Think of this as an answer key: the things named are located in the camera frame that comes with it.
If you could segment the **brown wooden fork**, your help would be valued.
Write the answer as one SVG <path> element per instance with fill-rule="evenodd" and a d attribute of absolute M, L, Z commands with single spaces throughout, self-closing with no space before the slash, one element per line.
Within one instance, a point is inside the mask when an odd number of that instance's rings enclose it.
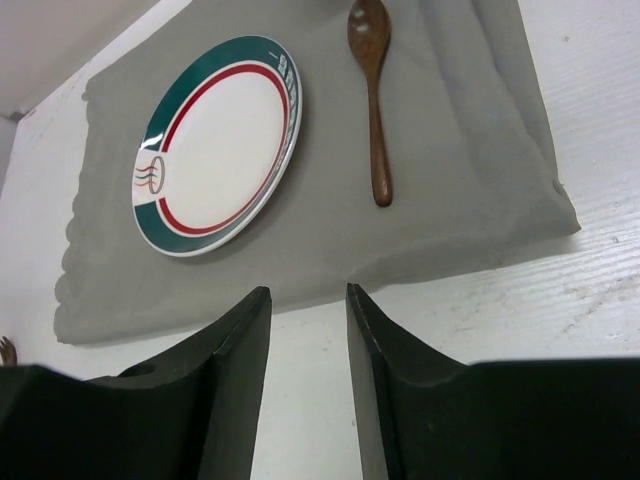
<path fill-rule="evenodd" d="M 0 339 L 0 355 L 4 366 L 17 366 L 17 351 L 13 342 L 6 336 Z"/>

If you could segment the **white plate green rim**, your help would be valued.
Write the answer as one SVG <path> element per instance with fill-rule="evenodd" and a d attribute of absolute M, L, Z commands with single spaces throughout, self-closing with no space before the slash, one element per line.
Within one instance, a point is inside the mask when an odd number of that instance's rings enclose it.
<path fill-rule="evenodd" d="M 172 83 L 136 154 L 131 205 L 154 250 L 193 257 L 242 232 L 278 187 L 303 112 L 297 66 L 277 41 L 231 38 Z"/>

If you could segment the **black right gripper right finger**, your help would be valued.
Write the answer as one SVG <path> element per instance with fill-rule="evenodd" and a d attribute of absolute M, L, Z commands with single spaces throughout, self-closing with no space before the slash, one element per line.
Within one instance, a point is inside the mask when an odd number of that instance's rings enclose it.
<path fill-rule="evenodd" d="M 635 479 L 635 358 L 460 363 L 346 289 L 367 479 Z"/>

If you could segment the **grey cloth placemat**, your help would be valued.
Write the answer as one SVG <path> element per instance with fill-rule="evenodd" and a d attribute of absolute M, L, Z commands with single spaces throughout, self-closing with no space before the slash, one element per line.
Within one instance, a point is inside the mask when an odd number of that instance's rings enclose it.
<path fill-rule="evenodd" d="M 88 135 L 62 276 L 57 339 L 82 345 L 212 320 L 259 285 L 281 310 L 484 266 L 503 248 L 575 233 L 519 5 L 390 1 L 380 100 L 394 199 L 371 197 L 366 87 L 347 1 L 194 1 L 89 80 Z M 238 35 L 298 66 L 301 134 L 280 185 L 226 245 L 176 259 L 141 236 L 136 150 L 191 62 Z"/>

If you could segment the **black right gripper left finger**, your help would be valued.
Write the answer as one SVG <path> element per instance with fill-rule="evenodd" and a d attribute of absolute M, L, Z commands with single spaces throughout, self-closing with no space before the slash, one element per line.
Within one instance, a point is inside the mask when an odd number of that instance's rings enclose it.
<path fill-rule="evenodd" d="M 265 287 L 116 376 L 1 371 L 5 479 L 247 479 L 269 352 Z"/>

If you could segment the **brown wooden spoon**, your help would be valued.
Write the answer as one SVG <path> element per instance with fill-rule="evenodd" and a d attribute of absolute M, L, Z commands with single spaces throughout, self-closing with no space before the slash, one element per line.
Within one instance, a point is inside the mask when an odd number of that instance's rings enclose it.
<path fill-rule="evenodd" d="M 393 201 L 393 183 L 380 111 L 379 83 L 391 39 L 391 22 L 382 1 L 353 3 L 348 15 L 347 39 L 367 83 L 373 198 L 379 207 L 388 207 Z"/>

